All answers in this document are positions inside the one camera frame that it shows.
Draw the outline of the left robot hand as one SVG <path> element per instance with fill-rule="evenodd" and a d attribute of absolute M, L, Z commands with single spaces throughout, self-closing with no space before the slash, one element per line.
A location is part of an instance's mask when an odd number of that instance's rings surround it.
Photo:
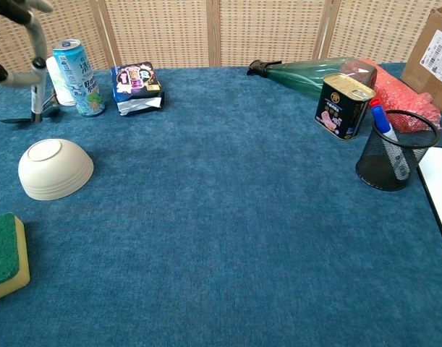
<path fill-rule="evenodd" d="M 47 57 L 46 39 L 41 23 L 33 14 L 32 8 L 44 13 L 54 10 L 49 1 L 0 1 L 0 15 L 25 27 L 35 53 L 34 62 L 40 62 L 41 59 L 45 61 Z M 43 78 L 38 72 L 11 72 L 0 65 L 0 85 L 27 87 L 42 81 Z"/>

